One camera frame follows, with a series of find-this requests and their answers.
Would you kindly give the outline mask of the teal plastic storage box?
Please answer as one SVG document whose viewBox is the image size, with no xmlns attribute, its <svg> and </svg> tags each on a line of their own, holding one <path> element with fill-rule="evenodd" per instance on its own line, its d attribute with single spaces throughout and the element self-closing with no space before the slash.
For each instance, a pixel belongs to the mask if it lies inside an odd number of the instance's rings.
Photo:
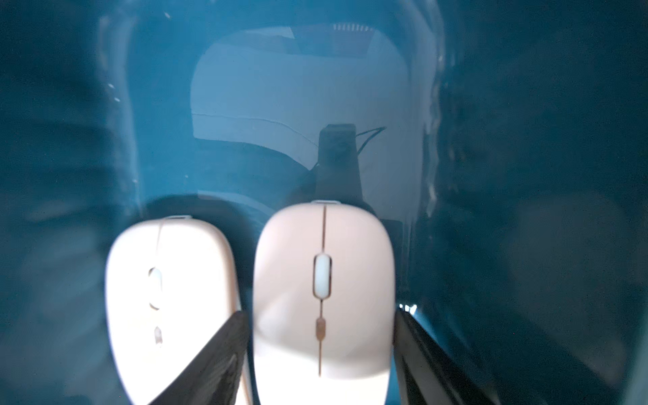
<svg viewBox="0 0 648 405">
<path fill-rule="evenodd" d="M 125 404 L 111 244 L 372 212 L 499 404 L 647 401 L 644 1 L 4 1 L 1 401 Z"/>
</svg>

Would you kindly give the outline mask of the pink mouse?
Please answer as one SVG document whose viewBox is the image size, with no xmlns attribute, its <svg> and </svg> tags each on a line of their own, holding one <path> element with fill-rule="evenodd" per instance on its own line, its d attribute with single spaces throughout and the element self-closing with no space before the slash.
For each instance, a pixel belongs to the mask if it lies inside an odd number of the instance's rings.
<svg viewBox="0 0 648 405">
<path fill-rule="evenodd" d="M 189 216 L 123 231 L 108 255 L 105 289 L 111 350 L 133 404 L 152 402 L 241 309 L 229 242 Z"/>
<path fill-rule="evenodd" d="M 345 204 L 277 212 L 256 248 L 253 365 L 263 404 L 383 404 L 395 259 L 382 222 Z"/>
</svg>

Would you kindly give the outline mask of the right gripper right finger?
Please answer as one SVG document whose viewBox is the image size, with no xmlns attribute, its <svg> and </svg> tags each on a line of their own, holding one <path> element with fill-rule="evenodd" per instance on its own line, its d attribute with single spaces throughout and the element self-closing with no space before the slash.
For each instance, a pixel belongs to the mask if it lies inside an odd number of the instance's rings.
<svg viewBox="0 0 648 405">
<path fill-rule="evenodd" d="M 395 314 L 394 359 L 402 404 L 491 404 L 414 317 Z"/>
</svg>

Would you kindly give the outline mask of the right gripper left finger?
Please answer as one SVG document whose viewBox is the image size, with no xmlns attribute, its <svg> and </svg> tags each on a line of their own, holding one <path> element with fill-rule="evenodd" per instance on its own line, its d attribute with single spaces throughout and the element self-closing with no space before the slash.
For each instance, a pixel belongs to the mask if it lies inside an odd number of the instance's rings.
<svg viewBox="0 0 648 405">
<path fill-rule="evenodd" d="M 153 403 L 234 404 L 250 337 L 248 315 L 238 310 Z"/>
</svg>

